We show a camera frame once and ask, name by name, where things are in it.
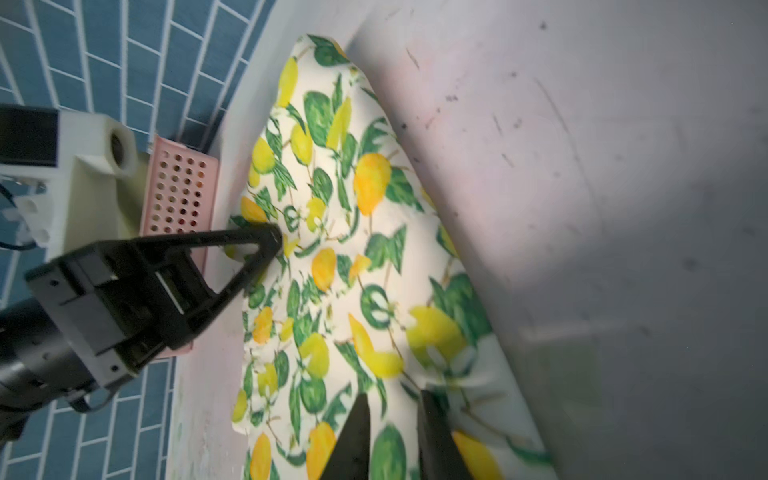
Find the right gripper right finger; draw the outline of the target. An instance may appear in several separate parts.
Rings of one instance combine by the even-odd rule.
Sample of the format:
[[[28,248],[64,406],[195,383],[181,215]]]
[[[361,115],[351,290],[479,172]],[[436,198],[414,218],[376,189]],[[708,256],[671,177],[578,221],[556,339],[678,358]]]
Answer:
[[[470,480],[467,468],[451,435],[447,416],[429,390],[421,390],[417,407],[420,478]]]

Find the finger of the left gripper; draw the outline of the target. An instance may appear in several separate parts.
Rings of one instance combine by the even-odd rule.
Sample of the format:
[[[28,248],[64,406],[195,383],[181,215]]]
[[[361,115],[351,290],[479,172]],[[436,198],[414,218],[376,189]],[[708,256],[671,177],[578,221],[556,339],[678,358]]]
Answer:
[[[180,326],[173,327],[173,349],[187,345],[203,333],[239,292],[267,270],[276,256],[267,258],[251,253],[230,281],[215,291],[191,259],[191,252],[173,255],[173,285],[178,290],[174,299],[180,308]]]
[[[261,223],[240,229],[140,237],[131,243],[147,258],[169,258],[193,249],[229,245],[253,246],[255,253],[273,258],[282,249],[282,236],[276,225]]]

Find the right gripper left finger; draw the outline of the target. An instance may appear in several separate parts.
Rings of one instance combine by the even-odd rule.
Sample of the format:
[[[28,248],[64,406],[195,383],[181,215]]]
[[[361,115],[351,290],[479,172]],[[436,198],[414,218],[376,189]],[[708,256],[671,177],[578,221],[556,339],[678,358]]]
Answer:
[[[368,395],[359,394],[326,463],[321,480],[369,478],[371,414]]]

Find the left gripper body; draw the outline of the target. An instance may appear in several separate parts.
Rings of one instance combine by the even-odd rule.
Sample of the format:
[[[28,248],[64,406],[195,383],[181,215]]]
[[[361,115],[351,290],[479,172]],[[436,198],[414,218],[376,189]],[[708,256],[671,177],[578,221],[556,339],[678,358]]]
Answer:
[[[210,298],[199,270],[203,250],[179,240],[100,241],[25,280],[93,381],[116,390],[203,330],[196,317]]]

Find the lemon print skirt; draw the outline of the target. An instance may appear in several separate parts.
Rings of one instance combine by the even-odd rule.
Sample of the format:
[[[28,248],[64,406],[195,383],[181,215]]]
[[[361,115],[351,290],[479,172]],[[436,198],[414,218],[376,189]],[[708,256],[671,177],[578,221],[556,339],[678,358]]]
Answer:
[[[551,456],[459,254],[365,75],[305,35],[280,75],[233,216],[283,249],[243,303],[232,423],[247,479],[317,479],[357,396],[373,479],[419,477],[431,391],[475,479],[552,479]]]

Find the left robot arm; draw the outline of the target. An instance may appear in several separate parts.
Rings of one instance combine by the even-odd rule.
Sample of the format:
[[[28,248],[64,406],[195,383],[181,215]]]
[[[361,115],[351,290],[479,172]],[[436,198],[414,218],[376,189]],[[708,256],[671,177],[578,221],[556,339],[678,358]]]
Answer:
[[[244,245],[241,269],[212,289],[195,250]],[[199,337],[282,250],[259,223],[210,232],[97,241],[27,272],[30,297],[1,313],[1,439],[64,399],[79,413],[97,390],[114,395],[162,351]]]

